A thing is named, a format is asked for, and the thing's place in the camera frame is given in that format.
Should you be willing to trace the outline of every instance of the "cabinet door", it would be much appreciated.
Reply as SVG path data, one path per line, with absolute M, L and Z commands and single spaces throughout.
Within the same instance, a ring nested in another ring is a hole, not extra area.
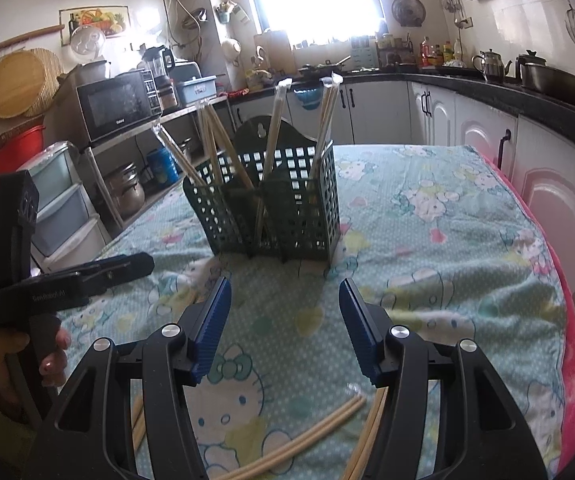
M 354 142 L 411 142 L 410 98 L 405 81 L 369 81 L 348 84 L 346 88 Z
M 558 255 L 575 305 L 575 146 L 519 117 L 512 183 Z
M 294 92 L 288 92 L 287 103 L 294 126 L 304 136 L 316 139 L 319 134 L 319 121 L 321 119 L 321 106 L 314 110 L 306 110 Z M 352 136 L 352 122 L 347 106 L 347 90 L 341 86 L 341 92 L 334 108 L 331 120 L 331 138 L 334 144 L 354 144 Z
M 474 99 L 457 95 L 456 122 L 456 144 L 474 146 L 496 165 L 499 163 L 497 159 L 501 139 L 509 130 L 510 139 L 503 143 L 501 171 L 511 179 L 517 152 L 517 118 Z
M 434 146 L 455 145 L 455 92 L 433 86 L 427 87 L 428 144 Z
M 245 101 L 232 106 L 232 115 L 234 116 L 235 123 L 237 123 L 236 127 L 238 128 L 245 121 L 249 121 L 253 117 L 259 115 L 272 115 L 273 108 L 273 95 L 267 97 L 259 97 L 257 99 L 252 99 L 250 101 Z M 287 103 L 283 106 L 282 116 L 285 121 L 292 123 L 292 118 L 290 117 Z
M 411 143 L 429 144 L 427 138 L 427 118 L 425 97 L 427 87 L 421 83 L 408 83 L 410 98 Z

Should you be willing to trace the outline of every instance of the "wall fan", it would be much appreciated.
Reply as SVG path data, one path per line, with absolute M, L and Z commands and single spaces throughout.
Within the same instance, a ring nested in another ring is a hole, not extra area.
M 401 27 L 420 27 L 425 21 L 427 12 L 420 0 L 394 0 L 392 16 Z

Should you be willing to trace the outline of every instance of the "hello kitty tablecloth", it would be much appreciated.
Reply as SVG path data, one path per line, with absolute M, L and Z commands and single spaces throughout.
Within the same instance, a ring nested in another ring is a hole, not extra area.
M 371 402 L 374 389 L 338 306 L 339 283 L 352 277 L 365 301 L 424 338 L 474 339 L 555 473 L 575 449 L 575 317 L 529 212 L 469 147 L 340 146 L 334 154 L 343 237 L 330 269 L 213 256 L 175 187 L 103 254 L 146 251 L 152 275 L 64 313 L 74 338 L 69 370 L 96 338 L 146 338 L 227 277 L 234 299 L 214 364 L 199 386 L 186 388 L 200 452 L 216 478 L 285 444 L 356 392 Z M 438 433 L 438 389 L 429 387 L 419 477 L 433 469 Z M 340 478 L 366 413 L 266 476 Z M 147 446 L 138 465 L 152 477 Z

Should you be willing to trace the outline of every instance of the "framed picture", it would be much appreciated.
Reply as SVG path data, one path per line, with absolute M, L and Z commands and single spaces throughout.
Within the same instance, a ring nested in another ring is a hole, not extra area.
M 77 7 L 61 9 L 59 22 L 65 25 L 61 31 L 61 46 L 70 44 L 72 32 L 81 25 L 92 25 L 103 31 L 106 38 L 118 38 L 129 33 L 131 24 L 129 9 L 125 7 Z

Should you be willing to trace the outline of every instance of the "human hand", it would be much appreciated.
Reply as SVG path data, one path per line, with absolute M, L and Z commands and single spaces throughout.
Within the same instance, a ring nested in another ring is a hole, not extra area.
M 10 371 L 5 355 L 17 354 L 29 344 L 29 335 L 11 328 L 0 328 L 0 410 L 5 415 L 18 420 L 22 412 L 20 398 L 11 383 Z M 63 386 L 67 355 L 64 350 L 72 344 L 72 338 L 64 328 L 56 333 L 58 349 L 49 354 L 40 364 L 39 372 L 43 376 L 43 386 Z

